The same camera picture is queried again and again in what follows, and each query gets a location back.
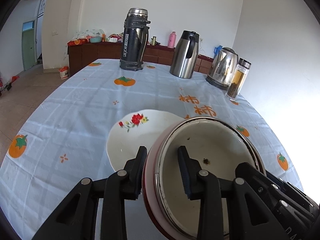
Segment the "mesh food cover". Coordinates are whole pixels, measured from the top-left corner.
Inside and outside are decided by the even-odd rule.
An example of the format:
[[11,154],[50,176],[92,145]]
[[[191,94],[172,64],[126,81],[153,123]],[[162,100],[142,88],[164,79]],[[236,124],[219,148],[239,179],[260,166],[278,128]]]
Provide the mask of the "mesh food cover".
[[75,41],[86,39],[87,41],[89,41],[91,37],[104,37],[104,35],[105,32],[102,29],[87,29],[82,32],[78,31],[71,40]]

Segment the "teal bowl on sideboard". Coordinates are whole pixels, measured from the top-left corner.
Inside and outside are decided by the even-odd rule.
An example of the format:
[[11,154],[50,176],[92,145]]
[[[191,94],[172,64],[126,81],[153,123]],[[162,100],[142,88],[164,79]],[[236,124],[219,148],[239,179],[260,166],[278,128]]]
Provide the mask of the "teal bowl on sideboard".
[[89,39],[89,42],[90,42],[90,43],[100,43],[100,42],[102,42],[102,40],[103,40],[102,37],[91,37],[91,38]]

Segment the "pink thermos bottle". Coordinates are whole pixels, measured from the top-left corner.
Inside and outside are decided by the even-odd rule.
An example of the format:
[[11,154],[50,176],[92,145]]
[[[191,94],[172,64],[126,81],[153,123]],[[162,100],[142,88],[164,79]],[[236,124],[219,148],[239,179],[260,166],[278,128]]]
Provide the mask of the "pink thermos bottle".
[[173,31],[169,36],[168,48],[174,48],[175,47],[175,41],[176,41],[176,32]]

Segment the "dark wooden sideboard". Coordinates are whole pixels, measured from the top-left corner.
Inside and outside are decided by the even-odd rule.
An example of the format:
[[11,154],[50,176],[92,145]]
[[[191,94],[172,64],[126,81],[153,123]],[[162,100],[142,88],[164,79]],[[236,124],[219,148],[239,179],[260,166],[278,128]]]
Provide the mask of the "dark wooden sideboard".
[[[69,72],[76,74],[97,59],[120,59],[121,43],[84,43],[68,47]],[[161,45],[148,45],[143,60],[150,63],[171,65],[174,49]]]

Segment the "large black thermos flask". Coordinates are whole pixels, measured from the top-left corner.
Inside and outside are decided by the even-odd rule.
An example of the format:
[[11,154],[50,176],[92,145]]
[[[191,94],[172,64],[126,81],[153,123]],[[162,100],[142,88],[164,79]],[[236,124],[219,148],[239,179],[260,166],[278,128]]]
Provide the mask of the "large black thermos flask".
[[149,39],[148,11],[131,8],[124,22],[119,66],[124,70],[143,69],[143,55]]

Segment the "glass tea bottle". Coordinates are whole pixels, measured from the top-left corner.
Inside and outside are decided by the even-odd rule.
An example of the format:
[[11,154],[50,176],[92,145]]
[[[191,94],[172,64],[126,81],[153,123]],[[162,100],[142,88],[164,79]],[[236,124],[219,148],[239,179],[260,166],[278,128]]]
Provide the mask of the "glass tea bottle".
[[236,65],[235,74],[231,80],[231,84],[229,85],[225,96],[231,100],[235,101],[237,96],[242,89],[249,69],[251,67],[251,63],[243,58],[240,58],[238,64]]

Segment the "persimmon print tablecloth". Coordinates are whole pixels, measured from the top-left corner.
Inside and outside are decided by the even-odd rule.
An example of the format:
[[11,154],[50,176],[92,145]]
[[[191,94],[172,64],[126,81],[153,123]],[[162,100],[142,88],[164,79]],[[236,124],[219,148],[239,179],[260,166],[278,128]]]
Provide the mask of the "persimmon print tablecloth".
[[1,118],[1,133],[21,139],[20,155],[1,146],[1,209],[21,239],[31,239],[66,194],[84,177],[101,179],[113,170],[106,153],[112,126],[143,109],[166,111],[182,118],[215,116],[249,134],[265,167],[301,187],[282,144],[260,114],[244,99],[232,103],[203,74],[179,79],[161,64],[132,72],[117,60],[94,61],[52,92],[29,116],[15,103]]

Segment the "white plastic bucket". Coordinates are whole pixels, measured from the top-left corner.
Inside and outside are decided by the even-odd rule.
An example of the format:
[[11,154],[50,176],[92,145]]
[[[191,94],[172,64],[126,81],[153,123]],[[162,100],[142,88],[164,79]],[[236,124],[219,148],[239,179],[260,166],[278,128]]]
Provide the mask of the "white plastic bucket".
[[64,66],[64,67],[59,68],[59,74],[60,74],[60,78],[62,80],[69,78],[69,67]]

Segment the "green door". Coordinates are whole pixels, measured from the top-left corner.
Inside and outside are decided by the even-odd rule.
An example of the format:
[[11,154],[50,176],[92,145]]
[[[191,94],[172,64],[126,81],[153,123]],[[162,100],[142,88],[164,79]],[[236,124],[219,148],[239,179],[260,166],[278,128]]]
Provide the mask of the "green door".
[[22,25],[22,62],[24,71],[36,64],[35,21]]

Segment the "blue thermos jug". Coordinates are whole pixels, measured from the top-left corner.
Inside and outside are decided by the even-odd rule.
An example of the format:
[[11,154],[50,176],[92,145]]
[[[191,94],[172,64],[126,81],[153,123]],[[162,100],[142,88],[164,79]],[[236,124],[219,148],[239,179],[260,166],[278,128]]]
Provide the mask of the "blue thermos jug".
[[216,57],[216,55],[218,55],[218,53],[221,49],[222,49],[222,46],[217,46],[214,48],[214,57]]

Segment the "red flower white plate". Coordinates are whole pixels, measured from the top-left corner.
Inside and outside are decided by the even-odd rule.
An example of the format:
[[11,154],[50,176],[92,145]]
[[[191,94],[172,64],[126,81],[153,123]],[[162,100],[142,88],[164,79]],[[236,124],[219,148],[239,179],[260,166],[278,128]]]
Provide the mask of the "red flower white plate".
[[113,170],[123,169],[128,160],[136,157],[140,146],[150,150],[165,129],[182,120],[182,117],[166,111],[143,109],[117,121],[106,143],[106,153]]

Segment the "stainless electric kettle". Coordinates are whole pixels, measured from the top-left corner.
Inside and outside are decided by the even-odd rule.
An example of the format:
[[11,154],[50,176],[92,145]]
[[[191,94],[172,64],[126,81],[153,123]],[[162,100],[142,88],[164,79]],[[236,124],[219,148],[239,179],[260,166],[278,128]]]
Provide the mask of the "stainless electric kettle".
[[227,90],[231,84],[238,61],[239,57],[232,48],[221,48],[214,57],[206,81],[221,90]]

